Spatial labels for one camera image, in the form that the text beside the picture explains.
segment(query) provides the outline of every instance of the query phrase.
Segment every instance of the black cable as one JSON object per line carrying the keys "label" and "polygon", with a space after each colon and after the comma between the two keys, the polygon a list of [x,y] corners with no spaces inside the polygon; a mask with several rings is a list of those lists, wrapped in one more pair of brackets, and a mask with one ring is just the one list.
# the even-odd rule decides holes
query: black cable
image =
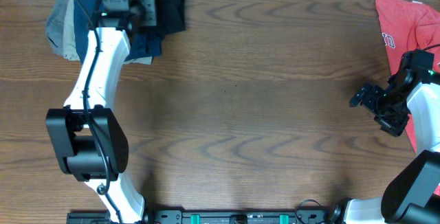
{"label": "black cable", "polygon": [[99,137],[98,137],[98,135],[96,133],[95,127],[93,126],[92,119],[91,119],[91,116],[89,114],[89,107],[88,107],[88,104],[87,104],[87,99],[89,98],[90,80],[91,80],[91,76],[93,75],[93,72],[94,72],[94,69],[95,69],[95,66],[96,66],[96,62],[98,61],[98,55],[99,55],[99,53],[101,51],[101,42],[100,42],[100,39],[99,39],[99,36],[98,36],[98,31],[96,30],[95,25],[91,21],[91,18],[89,16],[89,14],[87,14],[86,9],[84,8],[84,6],[81,4],[81,2],[79,0],[75,0],[75,2],[78,4],[78,6],[84,12],[84,15],[87,17],[87,20],[89,21],[90,28],[93,30],[93,32],[95,34],[95,38],[96,38],[95,56],[93,58],[93,61],[91,62],[89,74],[87,75],[87,79],[85,81],[84,91],[82,91],[82,98],[83,98],[82,99],[82,104],[84,105],[84,116],[86,118],[87,123],[89,124],[91,135],[92,135],[92,137],[95,140],[96,150],[98,151],[99,155],[102,157],[102,161],[104,162],[105,187],[103,189],[101,187],[98,187],[96,189],[96,192],[98,194],[100,194],[100,195],[105,195],[106,193],[108,193],[109,188],[110,188],[110,165],[109,165],[109,162],[107,160],[107,156],[105,155],[104,148],[102,147],[101,141],[99,140]]}
{"label": "black cable", "polygon": [[111,207],[116,211],[116,216],[118,216],[119,223],[123,224],[122,216],[121,216],[121,211],[119,211],[118,207],[116,207],[116,204],[113,202],[113,200],[111,200],[111,197],[109,196],[109,193],[105,194],[105,198],[110,203]]}
{"label": "black cable", "polygon": [[[320,207],[322,207],[322,206],[319,204],[319,202],[317,202],[317,201],[315,201],[315,200],[313,200],[313,199],[306,199],[306,200],[302,201],[302,202],[300,203],[300,205],[298,205],[298,207],[296,208],[296,218],[297,218],[298,221],[300,221],[302,224],[305,224],[305,223],[304,223],[303,220],[301,220],[302,217],[299,217],[300,214],[298,214],[298,213],[299,213],[299,211],[300,211],[300,207],[301,207],[303,204],[308,203],[308,202],[316,203],[316,204],[318,204]],[[316,224],[323,224],[323,223],[325,223],[325,220],[321,221],[320,223],[316,223]]]}
{"label": "black cable", "polygon": [[427,51],[427,50],[429,50],[429,49],[436,48],[436,47],[440,47],[440,44],[431,45],[431,46],[429,46],[429,47],[427,47],[427,48],[425,48],[425,49],[423,49],[423,50],[424,50],[424,51]]}

